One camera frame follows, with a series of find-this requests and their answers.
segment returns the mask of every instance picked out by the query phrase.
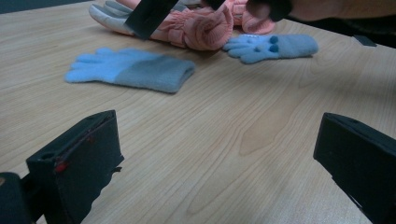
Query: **dark background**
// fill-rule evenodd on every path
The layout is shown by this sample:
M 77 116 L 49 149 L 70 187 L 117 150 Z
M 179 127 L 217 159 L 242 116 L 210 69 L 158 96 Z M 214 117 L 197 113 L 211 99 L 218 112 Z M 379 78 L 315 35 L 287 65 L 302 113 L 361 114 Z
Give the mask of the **dark background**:
M 42 7 L 55 7 L 60 5 L 73 4 L 78 2 L 87 2 L 87 1 L 89 0 L 0 0 L 0 14 L 10 13 L 15 11 L 24 11 L 35 8 L 42 8 Z M 392 26 L 391 28 L 393 28 L 394 31 L 396 31 L 396 16 L 390 18 L 390 20 L 385 20 L 385 21 L 388 24 L 390 24 L 390 26 Z M 351 26 L 350 24 L 345 23 L 345 21 L 337 20 L 337 19 L 326 19 L 322 21 L 312 21 L 312 22 L 304 22 L 304 21 L 299 21 L 299 22 L 314 27 L 318 27 L 324 30 L 336 32 L 341 35 L 348 35 L 348 36 L 364 35 L 367 36 L 370 40 L 372 40 L 376 44 L 385 45 L 396 49 L 396 35 L 377 34 L 377 33 L 381 33 L 381 30 L 379 30 L 378 32 L 375 29 L 373 29 L 373 27 L 376 26 L 381 27 L 384 25 L 385 22 L 382 19 L 371 20 L 368 22 L 371 31 L 361 29 L 361 27 L 366 28 L 364 26 L 361 27 Z

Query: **wooden table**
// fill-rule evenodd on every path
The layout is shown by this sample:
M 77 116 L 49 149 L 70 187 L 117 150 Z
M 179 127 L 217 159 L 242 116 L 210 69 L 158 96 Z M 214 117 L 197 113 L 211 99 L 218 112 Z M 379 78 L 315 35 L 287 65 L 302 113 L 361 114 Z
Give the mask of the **wooden table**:
M 0 171 L 26 175 L 30 155 L 115 109 L 123 169 L 83 223 L 369 223 L 313 150 L 324 112 L 396 137 L 395 49 L 281 21 L 275 34 L 312 35 L 319 53 L 243 65 L 112 33 L 89 16 L 92 3 L 0 16 Z M 101 47 L 197 67 L 177 94 L 64 82 L 76 56 Z

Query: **pink glove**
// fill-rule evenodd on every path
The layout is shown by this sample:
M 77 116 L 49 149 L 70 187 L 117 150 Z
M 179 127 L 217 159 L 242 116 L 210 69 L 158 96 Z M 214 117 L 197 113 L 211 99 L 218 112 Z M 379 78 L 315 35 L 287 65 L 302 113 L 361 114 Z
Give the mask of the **pink glove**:
M 226 0 L 225 5 L 233 14 L 233 25 L 241 25 L 247 34 L 265 35 L 270 33 L 275 23 L 268 19 L 257 19 L 246 10 L 248 0 Z
M 135 8 L 140 0 L 117 0 Z M 233 17 L 226 6 L 217 11 L 210 7 L 183 11 L 172 10 L 151 35 L 151 39 L 170 42 L 172 45 L 198 50 L 220 49 L 233 32 Z

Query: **wood grain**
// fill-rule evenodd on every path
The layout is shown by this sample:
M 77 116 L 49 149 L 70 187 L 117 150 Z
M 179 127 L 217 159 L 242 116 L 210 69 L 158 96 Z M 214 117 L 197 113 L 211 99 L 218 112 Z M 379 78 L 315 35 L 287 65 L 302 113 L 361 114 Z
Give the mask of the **wood grain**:
M 1 171 L 26 175 L 34 152 L 115 109 L 126 160 L 83 223 L 369 223 L 313 149 L 324 112 L 396 137 L 394 49 L 281 21 L 273 33 L 312 35 L 319 53 L 243 65 L 112 33 L 92 3 L 0 16 Z M 177 94 L 64 82 L 76 56 L 101 47 L 192 60 L 196 72 Z

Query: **blue glove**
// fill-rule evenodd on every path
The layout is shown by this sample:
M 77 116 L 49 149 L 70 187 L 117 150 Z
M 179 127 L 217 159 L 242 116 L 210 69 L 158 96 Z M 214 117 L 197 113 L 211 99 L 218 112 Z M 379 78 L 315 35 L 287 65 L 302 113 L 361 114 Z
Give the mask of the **blue glove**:
M 318 44 L 309 35 L 240 35 L 223 47 L 242 63 L 267 59 L 299 58 L 318 52 Z
M 81 54 L 64 76 L 67 82 L 102 81 L 106 83 L 177 92 L 194 72 L 195 64 L 139 49 L 98 49 Z

